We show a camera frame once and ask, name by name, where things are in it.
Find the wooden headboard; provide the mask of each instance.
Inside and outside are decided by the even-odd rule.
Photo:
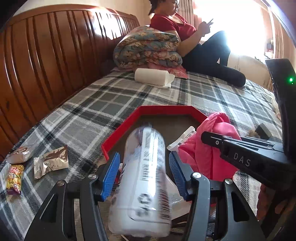
[[[14,16],[1,33],[0,161],[19,139],[79,90],[103,77],[133,15],[61,4]]]

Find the woman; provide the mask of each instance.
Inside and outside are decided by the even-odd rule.
[[[151,28],[172,33],[179,38],[177,52],[183,59],[182,66],[195,73],[213,76],[238,87],[244,86],[246,77],[236,69],[227,67],[230,49],[224,31],[214,34],[203,45],[200,39],[210,33],[212,22],[202,22],[198,29],[179,14],[178,0],[150,0]]]

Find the transparent bottle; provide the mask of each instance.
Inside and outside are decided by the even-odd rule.
[[[127,138],[123,167],[109,211],[109,230],[134,237],[165,237],[171,226],[165,142],[151,127]]]

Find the woman's arm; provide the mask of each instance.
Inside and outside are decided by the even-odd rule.
[[[181,55],[181,57],[185,57],[191,50],[195,48],[195,46],[200,42],[200,39],[204,37],[206,34],[210,32],[210,25],[206,22],[202,22],[198,29],[192,34],[188,39],[181,41],[179,34],[177,31],[166,31],[166,33],[171,33],[177,35],[179,39],[179,45],[177,48],[177,53]]]

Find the recycling symbol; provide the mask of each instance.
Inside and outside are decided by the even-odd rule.
[[[148,194],[146,193],[142,193],[139,197],[138,197],[138,201],[141,204],[150,204],[151,203],[151,198]]]

